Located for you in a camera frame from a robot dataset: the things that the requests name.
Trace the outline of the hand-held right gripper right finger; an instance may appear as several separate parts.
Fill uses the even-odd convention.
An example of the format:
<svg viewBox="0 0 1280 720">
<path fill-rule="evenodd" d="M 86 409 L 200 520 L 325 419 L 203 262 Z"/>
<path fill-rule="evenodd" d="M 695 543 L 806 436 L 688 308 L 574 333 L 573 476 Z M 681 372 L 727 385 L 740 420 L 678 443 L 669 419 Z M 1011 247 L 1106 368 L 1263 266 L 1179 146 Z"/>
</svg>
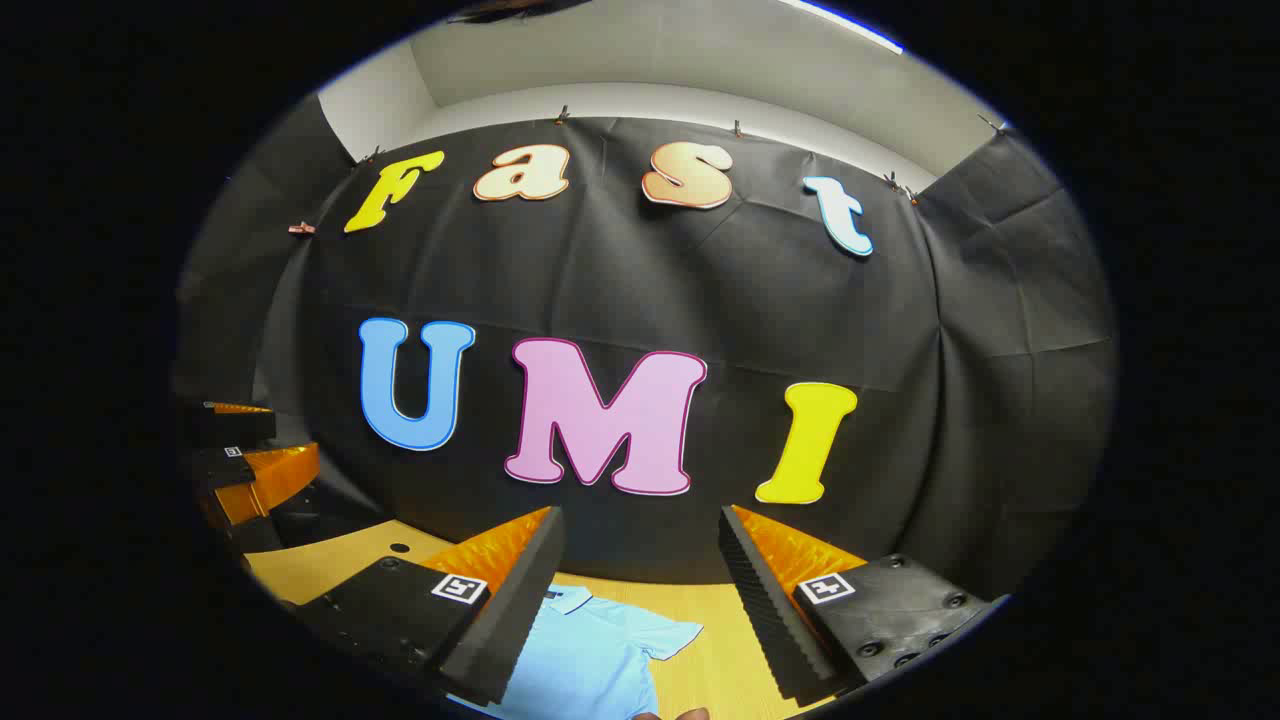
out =
<svg viewBox="0 0 1280 720">
<path fill-rule="evenodd" d="M 780 693 L 800 705 L 884 685 L 1005 603 L 904 553 L 860 559 L 736 505 L 718 542 Z"/>
</svg>

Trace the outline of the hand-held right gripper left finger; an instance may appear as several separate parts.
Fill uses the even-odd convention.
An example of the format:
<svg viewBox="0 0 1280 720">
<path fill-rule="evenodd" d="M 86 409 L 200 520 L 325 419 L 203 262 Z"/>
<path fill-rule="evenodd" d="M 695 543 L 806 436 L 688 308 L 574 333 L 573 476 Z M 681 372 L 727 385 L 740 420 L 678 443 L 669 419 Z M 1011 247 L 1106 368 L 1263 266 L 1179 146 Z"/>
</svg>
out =
<svg viewBox="0 0 1280 720">
<path fill-rule="evenodd" d="M 294 615 L 398 685 L 499 703 L 564 543 L 564 515 L 548 506 L 425 561 L 376 559 Z"/>
</svg>

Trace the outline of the black backdrop cloth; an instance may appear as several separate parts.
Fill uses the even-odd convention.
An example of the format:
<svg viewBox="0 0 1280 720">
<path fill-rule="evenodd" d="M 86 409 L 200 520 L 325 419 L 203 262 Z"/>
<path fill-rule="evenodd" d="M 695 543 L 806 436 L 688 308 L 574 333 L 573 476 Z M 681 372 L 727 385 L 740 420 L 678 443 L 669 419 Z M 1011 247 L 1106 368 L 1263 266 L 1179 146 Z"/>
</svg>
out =
<svg viewBox="0 0 1280 720">
<path fill-rule="evenodd" d="M 1089 231 L 1012 129 L 909 199 L 641 118 L 355 167 L 310 104 L 177 297 L 174 391 L 273 407 L 346 507 L 461 541 L 558 506 L 564 571 L 635 582 L 726 582 L 737 503 L 1010 592 L 1085 502 L 1116 384 Z"/>
</svg>

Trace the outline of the light blue T-shirt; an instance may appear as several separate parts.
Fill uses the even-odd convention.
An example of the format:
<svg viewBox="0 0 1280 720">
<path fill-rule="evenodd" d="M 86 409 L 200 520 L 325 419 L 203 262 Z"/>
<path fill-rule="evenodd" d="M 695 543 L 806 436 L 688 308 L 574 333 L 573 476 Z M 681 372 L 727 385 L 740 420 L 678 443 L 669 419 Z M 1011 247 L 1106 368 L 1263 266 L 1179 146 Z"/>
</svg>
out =
<svg viewBox="0 0 1280 720">
<path fill-rule="evenodd" d="M 504 698 L 451 701 L 498 720 L 658 720 L 649 664 L 667 661 L 703 633 L 584 585 L 545 591 Z"/>
</svg>

